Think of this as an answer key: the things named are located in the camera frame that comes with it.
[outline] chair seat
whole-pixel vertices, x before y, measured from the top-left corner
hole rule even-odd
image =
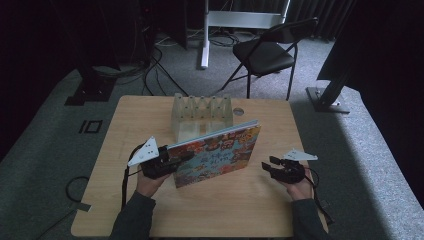
[[[242,62],[257,42],[258,40],[251,40],[236,44],[233,47],[234,55]],[[278,43],[262,42],[250,56],[249,63],[244,65],[250,68],[251,74],[262,76],[289,68],[293,63],[294,58]]]

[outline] colorful book cover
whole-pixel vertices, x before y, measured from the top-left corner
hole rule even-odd
[[[247,166],[260,125],[222,131],[168,149],[170,158],[191,156],[174,173],[177,188],[233,172]]]

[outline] chair backrest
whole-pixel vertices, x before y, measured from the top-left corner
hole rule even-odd
[[[317,24],[318,18],[278,24],[266,30],[261,35],[260,40],[283,44],[296,43],[304,38],[312,36]]]

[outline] white paper triangle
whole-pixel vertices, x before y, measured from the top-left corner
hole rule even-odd
[[[134,166],[136,164],[148,161],[155,157],[159,156],[158,146],[156,144],[155,137],[150,137],[143,147],[141,147],[133,158],[128,162],[128,167]]]

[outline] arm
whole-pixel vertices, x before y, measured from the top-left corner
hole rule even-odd
[[[156,205],[151,197],[169,175],[150,179],[137,175],[137,188],[125,208],[118,214],[109,239],[149,239],[153,209]]]
[[[318,210],[312,198],[312,186],[308,180],[303,179],[295,184],[280,183],[287,188],[293,200],[293,239],[331,239],[318,216]]]

